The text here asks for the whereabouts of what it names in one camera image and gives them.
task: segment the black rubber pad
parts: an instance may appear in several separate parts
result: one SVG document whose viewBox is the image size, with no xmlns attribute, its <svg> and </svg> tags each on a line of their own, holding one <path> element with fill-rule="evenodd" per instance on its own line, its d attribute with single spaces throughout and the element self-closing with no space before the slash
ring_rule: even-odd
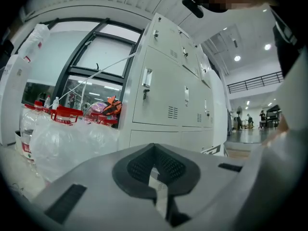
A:
<svg viewBox="0 0 308 231">
<path fill-rule="evenodd" d="M 71 185 L 70 188 L 45 211 L 45 214 L 54 221 L 63 224 L 86 189 L 86 187 L 81 185 Z"/>
</svg>

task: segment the locker door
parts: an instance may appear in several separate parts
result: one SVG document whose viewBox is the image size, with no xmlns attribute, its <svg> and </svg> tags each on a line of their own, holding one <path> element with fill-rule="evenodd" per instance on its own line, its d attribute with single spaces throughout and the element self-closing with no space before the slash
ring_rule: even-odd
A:
<svg viewBox="0 0 308 231">
<path fill-rule="evenodd" d="M 203 103 L 202 115 L 204 116 L 204 119 L 202 120 L 202 125 L 203 127 L 211 128 L 213 127 L 214 117 L 212 90 L 203 82 L 200 82 L 199 86 L 200 97 L 202 98 Z"/>
<path fill-rule="evenodd" d="M 154 25 L 151 32 L 149 46 L 169 56 L 180 63 L 180 36 L 178 27 L 168 19 L 162 17 Z"/>
<path fill-rule="evenodd" d="M 137 146 L 150 143 L 168 144 L 180 146 L 179 132 L 153 132 L 153 131 L 131 131 L 129 146 Z"/>
<path fill-rule="evenodd" d="M 136 98 L 133 122 L 177 126 L 181 115 L 182 70 L 172 59 L 148 47 Z"/>
<path fill-rule="evenodd" d="M 182 65 L 198 78 L 200 78 L 200 68 L 197 60 L 196 48 L 194 47 L 193 41 L 185 34 L 181 33 L 180 44 Z"/>
<path fill-rule="evenodd" d="M 203 98 L 200 90 L 200 79 L 184 70 L 181 77 L 182 87 L 184 91 L 183 107 L 183 123 L 185 127 L 203 127 L 202 121 L 205 119 Z"/>
<path fill-rule="evenodd" d="M 201 152 L 213 144 L 213 131 L 182 132 L 180 147 L 184 150 Z"/>
</svg>

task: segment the bottle label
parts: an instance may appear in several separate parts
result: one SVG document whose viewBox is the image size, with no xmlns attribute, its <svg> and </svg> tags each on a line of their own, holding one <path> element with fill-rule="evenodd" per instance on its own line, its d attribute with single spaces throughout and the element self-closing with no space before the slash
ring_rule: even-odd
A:
<svg viewBox="0 0 308 231">
<path fill-rule="evenodd" d="M 31 158 L 31 152 L 30 152 L 30 148 L 29 148 L 29 145 L 28 144 L 25 144 L 25 143 L 21 143 L 22 145 L 22 148 L 23 148 L 23 155 L 28 159 L 28 160 L 31 160 L 33 161 L 33 159 Z"/>
</svg>

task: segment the gray plastic surface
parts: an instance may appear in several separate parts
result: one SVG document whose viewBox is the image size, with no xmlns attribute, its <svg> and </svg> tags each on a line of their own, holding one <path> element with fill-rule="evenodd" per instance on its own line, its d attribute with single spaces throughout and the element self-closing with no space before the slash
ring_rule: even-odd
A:
<svg viewBox="0 0 308 231">
<path fill-rule="evenodd" d="M 144 146 L 91 159 L 46 188 L 34 201 L 48 209 L 72 184 L 87 187 L 64 227 L 73 230 L 250 230 L 268 218 L 296 186 L 307 162 L 307 131 L 282 134 L 268 148 L 255 149 L 248 160 L 189 152 L 165 146 L 193 160 L 201 178 L 188 195 L 175 197 L 180 212 L 192 219 L 175 228 L 150 200 L 129 197 L 114 182 L 112 168 Z M 243 166 L 241 172 L 220 163 Z"/>
</svg>

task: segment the person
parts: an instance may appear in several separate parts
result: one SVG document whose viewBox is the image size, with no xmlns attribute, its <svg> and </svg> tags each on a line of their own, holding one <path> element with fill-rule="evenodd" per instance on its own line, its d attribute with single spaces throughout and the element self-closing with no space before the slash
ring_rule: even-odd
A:
<svg viewBox="0 0 308 231">
<path fill-rule="evenodd" d="M 264 113 L 264 110 L 261 110 L 261 113 L 259 114 L 259 116 L 261 117 L 261 121 L 265 121 L 265 113 Z"/>
<path fill-rule="evenodd" d="M 249 114 L 247 114 L 247 116 L 248 116 L 248 129 L 252 129 L 254 122 L 252 120 L 252 117 Z"/>
<path fill-rule="evenodd" d="M 196 0 L 204 8 L 223 13 L 230 9 L 250 8 L 267 3 L 276 19 L 273 28 L 275 45 L 282 74 L 285 77 L 297 60 L 307 39 L 306 24 L 302 22 L 306 14 L 306 0 Z M 288 125 L 282 115 L 276 133 L 271 134 L 263 144 L 288 131 Z"/>
<path fill-rule="evenodd" d="M 261 117 L 261 121 L 266 121 L 266 116 L 265 116 L 264 110 L 261 111 L 259 116 Z M 265 128 L 265 125 L 266 125 L 265 122 L 260 122 L 260 128 Z"/>
</svg>

